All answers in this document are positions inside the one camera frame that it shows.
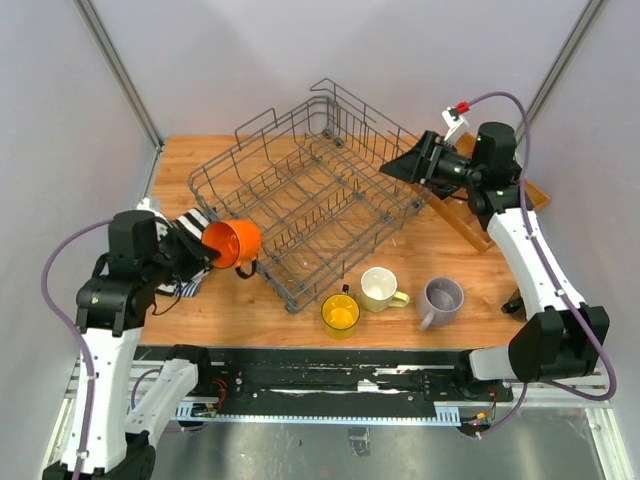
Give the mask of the orange ceramic mug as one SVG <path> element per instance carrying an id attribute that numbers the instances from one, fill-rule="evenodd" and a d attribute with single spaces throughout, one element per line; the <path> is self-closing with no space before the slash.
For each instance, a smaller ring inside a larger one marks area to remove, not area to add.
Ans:
<path id="1" fill-rule="evenodd" d="M 212 222 L 203 231 L 202 244 L 218 253 L 214 268 L 233 268 L 241 279 L 256 273 L 262 235 L 251 220 Z"/>

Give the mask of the yellow enamel mug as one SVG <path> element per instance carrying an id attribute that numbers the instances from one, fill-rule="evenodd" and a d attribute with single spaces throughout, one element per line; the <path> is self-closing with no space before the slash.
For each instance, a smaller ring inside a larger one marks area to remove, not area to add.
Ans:
<path id="1" fill-rule="evenodd" d="M 335 340 L 351 337 L 356 331 L 360 316 L 360 307 L 350 295 L 348 284 L 344 284 L 339 293 L 329 296 L 321 307 L 325 333 Z"/>

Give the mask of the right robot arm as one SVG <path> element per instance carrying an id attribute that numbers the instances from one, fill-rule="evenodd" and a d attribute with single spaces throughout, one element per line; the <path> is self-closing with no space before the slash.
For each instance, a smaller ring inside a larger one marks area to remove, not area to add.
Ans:
<path id="1" fill-rule="evenodd" d="M 470 156 L 433 131 L 380 171 L 435 193 L 463 189 L 481 228 L 501 250 L 516 280 L 526 322 L 504 347 L 473 349 L 453 375 L 455 392 L 474 400 L 490 380 L 551 382 L 587 376 L 601 360 L 610 320 L 601 306 L 589 306 L 553 258 L 537 216 L 519 183 L 513 128 L 485 122 Z"/>

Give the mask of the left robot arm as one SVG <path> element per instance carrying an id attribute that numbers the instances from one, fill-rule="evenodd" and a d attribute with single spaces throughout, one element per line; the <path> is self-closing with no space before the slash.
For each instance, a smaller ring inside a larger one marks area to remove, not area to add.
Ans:
<path id="1" fill-rule="evenodd" d="M 169 221 L 149 209 L 106 221 L 108 250 L 76 295 L 76 317 L 63 315 L 80 349 L 71 436 L 45 479 L 148 479 L 159 438 L 179 403 L 214 383 L 205 347 L 171 348 L 145 397 L 130 404 L 128 386 L 147 311 L 158 292 L 180 292 L 202 278 L 216 255 L 202 243 L 209 221 L 193 208 Z"/>

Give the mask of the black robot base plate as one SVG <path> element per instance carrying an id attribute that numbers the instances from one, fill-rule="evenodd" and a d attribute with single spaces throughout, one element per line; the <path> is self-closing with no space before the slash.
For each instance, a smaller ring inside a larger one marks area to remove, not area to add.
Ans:
<path id="1" fill-rule="evenodd" d="M 226 385 L 223 407 L 256 399 L 283 402 L 407 396 L 435 405 L 461 403 L 489 407 L 513 400 L 502 381 L 468 380 L 455 350 L 359 348 L 209 347 L 211 375 L 197 402 L 214 398 Z"/>

